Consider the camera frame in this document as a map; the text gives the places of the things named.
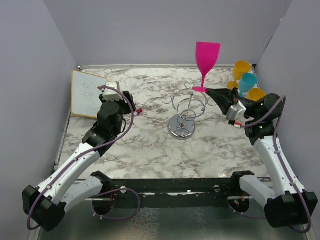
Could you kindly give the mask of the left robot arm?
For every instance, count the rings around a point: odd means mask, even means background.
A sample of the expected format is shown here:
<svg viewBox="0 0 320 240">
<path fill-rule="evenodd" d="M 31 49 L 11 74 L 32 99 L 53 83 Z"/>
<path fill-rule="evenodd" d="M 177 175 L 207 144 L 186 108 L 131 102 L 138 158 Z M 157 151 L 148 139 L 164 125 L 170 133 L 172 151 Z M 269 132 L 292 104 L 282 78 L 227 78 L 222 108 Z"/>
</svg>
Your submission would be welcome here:
<svg viewBox="0 0 320 240">
<path fill-rule="evenodd" d="M 27 214 L 27 229 L 41 227 L 49 232 L 56 228 L 65 214 L 89 197 L 106 197 L 111 190 L 108 182 L 90 176 L 83 183 L 74 185 L 79 176 L 99 160 L 111 146 L 131 129 L 122 127 L 124 115 L 134 115 L 136 106 L 128 91 L 120 92 L 119 100 L 105 100 L 93 127 L 85 134 L 71 157 L 50 177 L 37 187 L 28 185 L 22 192 L 23 210 Z"/>
</svg>

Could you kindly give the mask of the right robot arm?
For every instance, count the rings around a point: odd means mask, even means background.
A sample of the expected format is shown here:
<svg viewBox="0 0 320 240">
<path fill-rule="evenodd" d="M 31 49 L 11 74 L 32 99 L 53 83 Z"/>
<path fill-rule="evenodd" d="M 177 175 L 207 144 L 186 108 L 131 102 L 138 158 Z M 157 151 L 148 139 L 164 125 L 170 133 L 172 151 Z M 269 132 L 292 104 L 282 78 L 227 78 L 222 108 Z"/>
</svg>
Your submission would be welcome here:
<svg viewBox="0 0 320 240">
<path fill-rule="evenodd" d="M 230 191 L 236 196 L 245 192 L 253 197 L 263 207 L 265 218 L 273 228 L 294 229 L 306 225 L 303 233 L 309 232 L 318 198 L 294 174 L 278 138 L 286 97 L 270 93 L 253 101 L 241 97 L 237 88 L 206 88 L 205 93 L 219 106 L 230 125 L 235 126 L 241 117 L 252 118 L 240 128 L 262 157 L 273 184 L 273 188 L 267 187 L 253 173 L 235 173 Z"/>
</svg>

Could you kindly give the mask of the blue wine glass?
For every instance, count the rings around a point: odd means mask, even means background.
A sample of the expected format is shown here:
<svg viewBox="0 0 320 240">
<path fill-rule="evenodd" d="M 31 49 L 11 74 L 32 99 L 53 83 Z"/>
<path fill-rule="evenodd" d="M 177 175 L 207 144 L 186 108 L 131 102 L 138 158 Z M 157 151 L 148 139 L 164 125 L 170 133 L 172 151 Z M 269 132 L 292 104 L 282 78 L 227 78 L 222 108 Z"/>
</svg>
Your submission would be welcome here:
<svg viewBox="0 0 320 240">
<path fill-rule="evenodd" d="M 257 84 L 257 77 L 252 73 L 244 73 L 238 83 L 239 96 L 244 97 Z"/>
</svg>

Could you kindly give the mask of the yellow wine glass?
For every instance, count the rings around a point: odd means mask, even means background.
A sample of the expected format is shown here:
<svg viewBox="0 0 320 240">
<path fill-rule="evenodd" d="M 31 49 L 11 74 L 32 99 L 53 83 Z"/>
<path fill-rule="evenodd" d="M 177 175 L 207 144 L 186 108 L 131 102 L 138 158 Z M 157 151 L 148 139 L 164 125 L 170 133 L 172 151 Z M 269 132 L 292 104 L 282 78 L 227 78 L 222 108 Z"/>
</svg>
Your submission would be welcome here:
<svg viewBox="0 0 320 240">
<path fill-rule="evenodd" d="M 248 91 L 246 98 L 252 101 L 258 101 L 266 96 L 266 93 L 260 88 L 252 88 Z"/>
<path fill-rule="evenodd" d="M 239 84 L 238 81 L 241 79 L 243 74 L 248 73 L 251 70 L 251 65 L 243 60 L 237 61 L 234 65 L 232 71 L 233 81 L 229 81 L 227 83 L 227 88 L 232 90 L 233 88 L 238 88 Z"/>
</svg>

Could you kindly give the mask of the pink wine glass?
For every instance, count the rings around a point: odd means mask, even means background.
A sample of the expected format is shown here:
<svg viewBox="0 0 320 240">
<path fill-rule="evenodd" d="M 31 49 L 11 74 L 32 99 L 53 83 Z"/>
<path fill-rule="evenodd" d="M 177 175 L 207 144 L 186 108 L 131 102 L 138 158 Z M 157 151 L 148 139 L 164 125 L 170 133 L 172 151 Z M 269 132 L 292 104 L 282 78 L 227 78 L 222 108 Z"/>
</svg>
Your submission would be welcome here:
<svg viewBox="0 0 320 240">
<path fill-rule="evenodd" d="M 207 74 L 216 65 L 219 54 L 220 54 L 221 44 L 217 42 L 203 42 L 198 41 L 195 48 L 195 60 L 197 67 L 201 73 L 201 85 L 194 86 L 192 89 L 196 92 L 205 93 L 205 78 Z"/>
</svg>

